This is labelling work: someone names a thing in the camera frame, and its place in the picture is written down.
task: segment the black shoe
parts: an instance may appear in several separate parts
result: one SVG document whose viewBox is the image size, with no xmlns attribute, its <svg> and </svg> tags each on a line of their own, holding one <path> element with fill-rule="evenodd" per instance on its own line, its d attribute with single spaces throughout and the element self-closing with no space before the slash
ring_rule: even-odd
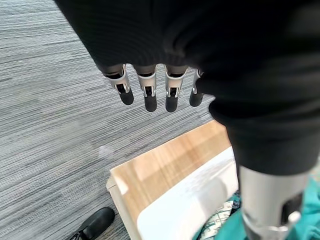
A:
<svg viewBox="0 0 320 240">
<path fill-rule="evenodd" d="M 115 212 L 110 207 L 104 207 L 85 220 L 78 230 L 68 240 L 95 240 L 115 219 Z"/>
</svg>

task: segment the black fingertip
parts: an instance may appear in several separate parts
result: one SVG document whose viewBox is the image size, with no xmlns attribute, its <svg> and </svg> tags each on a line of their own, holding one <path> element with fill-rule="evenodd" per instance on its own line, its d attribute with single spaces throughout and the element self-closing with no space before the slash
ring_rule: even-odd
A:
<svg viewBox="0 0 320 240">
<path fill-rule="evenodd" d="M 134 95 L 132 93 L 131 88 L 128 93 L 126 92 L 121 93 L 120 98 L 125 105 L 131 105 L 134 102 Z"/>
<path fill-rule="evenodd" d="M 169 112 L 169 113 L 173 113 L 178 106 L 178 98 L 177 97 L 166 97 L 165 99 L 165 109 Z"/>
<path fill-rule="evenodd" d="M 189 103 L 190 103 L 190 105 L 192 107 L 198 107 L 201 104 L 203 98 L 204 98 L 203 94 L 201 94 L 199 92 L 194 94 L 191 91 L 190 98 L 189 98 Z"/>
<path fill-rule="evenodd" d="M 148 112 L 154 112 L 157 109 L 157 98 L 156 96 L 147 96 L 144 98 L 145 109 Z"/>
</svg>

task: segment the patterned fabric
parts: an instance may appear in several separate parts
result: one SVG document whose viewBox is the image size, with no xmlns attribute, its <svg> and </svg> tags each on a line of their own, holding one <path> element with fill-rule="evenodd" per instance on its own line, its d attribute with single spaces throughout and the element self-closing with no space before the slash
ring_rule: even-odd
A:
<svg viewBox="0 0 320 240">
<path fill-rule="evenodd" d="M 226 201 L 212 217 L 205 223 L 201 229 L 198 240 L 213 240 L 219 229 L 226 220 L 241 207 L 240 192 L 236 191 L 234 195 Z"/>
</svg>

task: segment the white surface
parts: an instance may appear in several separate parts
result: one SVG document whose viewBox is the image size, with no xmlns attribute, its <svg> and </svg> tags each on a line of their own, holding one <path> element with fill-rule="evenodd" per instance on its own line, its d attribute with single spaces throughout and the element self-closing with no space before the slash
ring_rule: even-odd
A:
<svg viewBox="0 0 320 240">
<path fill-rule="evenodd" d="M 189 240 L 238 189 L 231 147 L 202 165 L 144 209 L 137 219 L 143 240 Z"/>
</svg>

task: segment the gray carpet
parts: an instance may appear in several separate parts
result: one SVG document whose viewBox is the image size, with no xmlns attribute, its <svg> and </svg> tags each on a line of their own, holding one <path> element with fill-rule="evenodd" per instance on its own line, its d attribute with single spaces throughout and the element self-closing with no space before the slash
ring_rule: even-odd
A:
<svg viewBox="0 0 320 240">
<path fill-rule="evenodd" d="M 189 106 L 189 69 L 178 110 L 149 113 L 127 66 L 134 103 L 104 85 L 86 49 L 51 0 L 0 1 L 0 239 L 63 240 L 114 203 L 109 170 L 208 122 L 205 96 Z M 100 240 L 126 240 L 117 213 Z"/>
</svg>

